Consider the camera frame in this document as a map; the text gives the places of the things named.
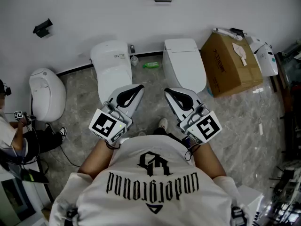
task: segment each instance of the brown cardboard box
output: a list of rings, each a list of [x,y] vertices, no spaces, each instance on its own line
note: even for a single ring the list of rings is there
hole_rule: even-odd
[[[232,43],[244,48],[246,66]],[[261,71],[245,39],[212,33],[201,49],[207,79],[214,97],[230,96],[262,83]]]

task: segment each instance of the hand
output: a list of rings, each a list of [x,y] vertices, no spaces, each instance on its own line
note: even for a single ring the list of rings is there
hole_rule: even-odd
[[[19,121],[23,124],[23,125],[27,125],[27,120],[25,119],[24,115],[23,118],[20,118]]]

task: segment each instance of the white t-shirt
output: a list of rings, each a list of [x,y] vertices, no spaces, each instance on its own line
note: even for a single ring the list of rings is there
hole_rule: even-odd
[[[16,132],[17,130],[14,129],[6,119],[3,110],[0,110],[0,150],[13,157],[15,156],[15,152],[18,156],[25,157],[28,152],[28,143],[25,138],[23,138],[22,150],[15,150],[14,152],[11,146]]]
[[[93,180],[72,173],[56,198],[50,226],[78,208],[78,225],[229,226],[239,198],[233,179],[212,180],[185,160],[187,149],[168,136],[126,140],[109,168]]]

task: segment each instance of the small bottle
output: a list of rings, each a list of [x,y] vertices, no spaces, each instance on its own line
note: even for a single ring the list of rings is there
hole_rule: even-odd
[[[143,68],[158,68],[159,63],[158,62],[150,62],[143,65]]]

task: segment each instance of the gray tile floor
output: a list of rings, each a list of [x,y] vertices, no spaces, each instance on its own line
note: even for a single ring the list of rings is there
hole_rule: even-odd
[[[159,119],[166,117],[169,121],[167,131],[183,138],[184,135],[176,127],[176,116],[163,95],[167,83],[162,66],[142,68],[143,64],[155,61],[161,63],[162,57],[140,58],[139,65],[132,67],[133,83],[143,84],[145,93],[133,116],[135,124],[127,135],[136,136],[139,131],[151,134]],[[94,68],[90,68],[64,75],[61,80],[67,91],[66,108],[62,117],[52,124],[55,130],[67,127],[68,134],[62,148],[71,162],[80,165],[98,140],[88,129],[94,112],[101,108],[96,74]],[[263,91],[254,93],[259,88]],[[281,96],[273,92],[269,78],[255,88],[230,97],[213,98],[206,89],[199,96],[210,110],[214,110],[223,127],[210,144],[227,174],[238,186],[244,184],[263,192],[265,201],[268,201],[272,183],[268,178],[282,161],[281,151],[285,146],[284,125],[279,119],[283,115]],[[259,123],[263,125],[262,136]],[[42,154],[41,158],[49,163],[48,186],[55,198],[70,173],[77,171],[77,168],[68,163],[60,148]]]

